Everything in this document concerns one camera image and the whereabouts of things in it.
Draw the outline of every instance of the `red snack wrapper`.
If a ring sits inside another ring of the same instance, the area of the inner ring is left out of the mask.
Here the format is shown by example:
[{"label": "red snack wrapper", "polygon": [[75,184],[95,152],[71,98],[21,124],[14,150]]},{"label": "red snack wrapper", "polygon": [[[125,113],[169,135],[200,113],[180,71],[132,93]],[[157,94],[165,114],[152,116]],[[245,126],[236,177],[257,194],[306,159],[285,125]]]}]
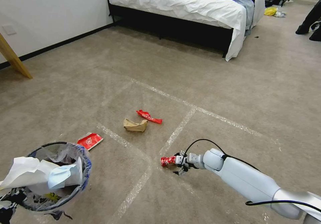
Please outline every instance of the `red snack wrapper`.
[{"label": "red snack wrapper", "polygon": [[95,133],[87,133],[85,136],[81,137],[77,144],[84,146],[86,149],[91,150],[100,142],[103,141],[103,138]]},{"label": "red snack wrapper", "polygon": [[149,114],[149,112],[144,112],[143,110],[139,110],[139,111],[136,111],[138,113],[139,116],[149,120],[149,121],[152,121],[152,122],[155,122],[155,123],[158,123],[158,124],[162,124],[162,119],[155,119],[155,118],[152,118]]},{"label": "red snack wrapper", "polygon": [[176,156],[171,156],[171,157],[162,157],[160,159],[160,165],[162,167],[165,167],[168,164],[175,164],[176,162]]}]

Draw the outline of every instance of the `shoe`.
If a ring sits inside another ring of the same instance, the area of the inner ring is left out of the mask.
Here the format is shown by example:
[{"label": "shoe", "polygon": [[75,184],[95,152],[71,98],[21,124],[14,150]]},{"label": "shoe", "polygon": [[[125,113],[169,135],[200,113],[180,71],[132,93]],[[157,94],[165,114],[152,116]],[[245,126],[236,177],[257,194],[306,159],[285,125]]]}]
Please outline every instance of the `shoe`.
[{"label": "shoe", "polygon": [[308,32],[309,32],[309,27],[306,27],[302,24],[299,26],[299,28],[295,33],[298,35],[303,35],[303,34],[307,34]]},{"label": "shoe", "polygon": [[315,32],[310,36],[309,40],[321,42],[321,28],[316,29]]}]

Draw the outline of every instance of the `black baseboard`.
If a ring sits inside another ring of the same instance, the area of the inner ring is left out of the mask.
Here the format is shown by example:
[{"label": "black baseboard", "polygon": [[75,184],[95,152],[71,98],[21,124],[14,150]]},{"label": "black baseboard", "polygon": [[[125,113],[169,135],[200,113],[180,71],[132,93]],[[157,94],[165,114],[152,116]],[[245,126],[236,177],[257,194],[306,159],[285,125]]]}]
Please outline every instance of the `black baseboard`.
[{"label": "black baseboard", "polygon": [[[50,51],[50,50],[52,50],[52,49],[54,49],[54,48],[63,46],[63,45],[65,45],[65,44],[71,43],[71,42],[73,42],[73,41],[79,40],[79,39],[81,39],[81,38],[84,38],[84,37],[89,36],[89,35],[91,35],[91,34],[94,34],[94,33],[96,33],[96,32],[99,32],[99,31],[101,31],[101,30],[104,30],[104,29],[106,29],[106,28],[109,28],[109,27],[111,27],[111,26],[113,26],[113,25],[114,25],[114,23],[108,24],[108,25],[106,25],[106,26],[102,26],[102,27],[97,28],[97,29],[95,29],[95,30],[91,30],[91,31],[89,31],[89,32],[86,32],[86,33],[83,33],[83,34],[81,34],[81,35],[78,35],[78,36],[69,38],[69,39],[64,40],[64,41],[62,41],[62,42],[59,42],[59,43],[53,44],[53,45],[51,45],[51,46],[48,46],[48,47],[39,49],[39,50],[37,50],[37,51],[28,53],[28,54],[26,54],[26,55],[23,55],[23,56],[19,57],[19,59],[20,59],[21,61],[27,60],[27,59],[32,58],[32,57],[35,57],[35,56],[37,56],[37,55],[39,55],[39,54],[41,54],[41,53]],[[10,66],[10,63],[9,63],[9,62],[0,63],[0,70],[3,69],[3,68],[9,67],[9,66]]]}]

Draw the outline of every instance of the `trash bag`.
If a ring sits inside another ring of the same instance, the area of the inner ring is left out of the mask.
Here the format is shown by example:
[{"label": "trash bag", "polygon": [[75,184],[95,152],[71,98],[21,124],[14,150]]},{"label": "trash bag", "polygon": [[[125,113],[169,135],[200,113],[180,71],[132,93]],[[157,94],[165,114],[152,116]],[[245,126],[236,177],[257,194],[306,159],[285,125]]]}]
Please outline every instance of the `trash bag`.
[{"label": "trash bag", "polygon": [[277,10],[278,9],[276,7],[266,8],[265,11],[264,11],[264,15],[273,16],[277,12]]}]

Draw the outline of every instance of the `wooden leg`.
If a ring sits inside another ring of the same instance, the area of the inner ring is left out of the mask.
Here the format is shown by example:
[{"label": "wooden leg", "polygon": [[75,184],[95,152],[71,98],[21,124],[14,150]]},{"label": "wooden leg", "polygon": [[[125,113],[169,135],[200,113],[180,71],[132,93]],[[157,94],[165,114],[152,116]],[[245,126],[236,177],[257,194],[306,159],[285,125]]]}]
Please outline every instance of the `wooden leg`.
[{"label": "wooden leg", "polygon": [[19,71],[23,76],[32,79],[31,74],[29,73],[28,69],[24,66],[24,64],[20,61],[18,56],[9,46],[5,38],[0,33],[0,52],[2,55],[7,59],[7,61],[11,64],[11,66],[16,70]]}]

